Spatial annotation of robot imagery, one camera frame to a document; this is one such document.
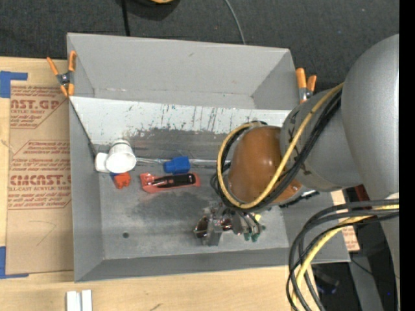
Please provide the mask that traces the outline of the pale grey metal gripper finger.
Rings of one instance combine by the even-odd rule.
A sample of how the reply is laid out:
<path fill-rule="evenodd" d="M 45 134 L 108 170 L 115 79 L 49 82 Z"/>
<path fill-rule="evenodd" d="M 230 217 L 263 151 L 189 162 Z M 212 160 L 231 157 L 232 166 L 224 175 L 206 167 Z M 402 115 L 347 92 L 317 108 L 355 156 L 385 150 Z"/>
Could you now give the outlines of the pale grey metal gripper finger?
<path fill-rule="evenodd" d="M 223 233 L 221 221 L 219 219 L 211 220 L 207 226 L 207 244 L 208 246 L 217 246 Z"/>

